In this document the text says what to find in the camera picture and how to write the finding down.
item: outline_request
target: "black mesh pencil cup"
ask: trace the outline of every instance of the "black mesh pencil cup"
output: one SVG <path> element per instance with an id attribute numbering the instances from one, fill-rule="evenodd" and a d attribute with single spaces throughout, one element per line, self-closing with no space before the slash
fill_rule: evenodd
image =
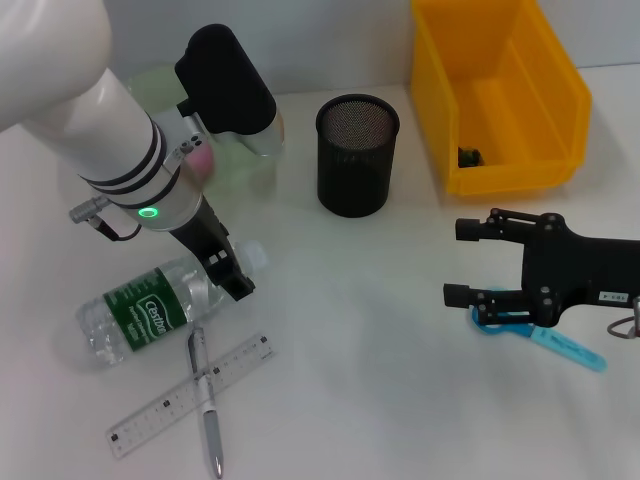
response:
<path id="1" fill-rule="evenodd" d="M 365 217 L 387 201 L 400 120 L 387 102 L 343 95 L 318 112 L 318 199 L 336 215 Z"/>

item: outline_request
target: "yellow plastic bin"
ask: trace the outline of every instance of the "yellow plastic bin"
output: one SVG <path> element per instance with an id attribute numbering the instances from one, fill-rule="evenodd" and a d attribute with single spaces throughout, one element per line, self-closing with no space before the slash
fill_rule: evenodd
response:
<path id="1" fill-rule="evenodd" d="M 560 185 L 584 162 L 591 94 L 535 0 L 412 0 L 411 96 L 446 190 Z M 483 165 L 458 167 L 458 147 Z"/>

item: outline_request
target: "green indicator light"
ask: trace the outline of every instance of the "green indicator light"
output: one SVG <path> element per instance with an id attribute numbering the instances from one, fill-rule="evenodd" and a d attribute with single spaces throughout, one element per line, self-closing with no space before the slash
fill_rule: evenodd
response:
<path id="1" fill-rule="evenodd" d="M 153 218 L 158 216 L 158 209 L 153 207 L 141 208 L 138 210 L 138 215 L 144 218 Z"/>

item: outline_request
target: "plastic bottle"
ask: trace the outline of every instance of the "plastic bottle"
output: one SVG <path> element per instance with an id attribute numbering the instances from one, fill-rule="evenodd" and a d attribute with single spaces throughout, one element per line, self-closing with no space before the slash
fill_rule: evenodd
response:
<path id="1" fill-rule="evenodd" d="M 268 262 L 258 242 L 236 244 L 235 252 L 246 274 Z M 76 319 L 96 356 L 115 365 L 186 323 L 212 318 L 214 310 L 232 302 L 188 255 L 85 303 Z"/>

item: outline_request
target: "pen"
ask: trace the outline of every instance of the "pen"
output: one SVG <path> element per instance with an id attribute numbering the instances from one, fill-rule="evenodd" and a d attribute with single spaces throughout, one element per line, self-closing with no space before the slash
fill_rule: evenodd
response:
<path id="1" fill-rule="evenodd" d="M 205 368 L 209 364 L 207 345 L 204 338 L 204 330 L 200 326 L 194 326 L 188 341 L 189 359 L 193 373 Z M 213 384 L 211 372 L 206 371 L 197 379 L 198 390 L 201 398 L 207 400 L 200 406 L 202 419 L 204 421 L 204 431 L 207 437 L 207 450 L 216 478 L 222 478 L 223 462 L 222 439 L 220 437 L 220 425 L 218 423 L 218 412 L 216 411 L 215 399 L 213 396 Z"/>

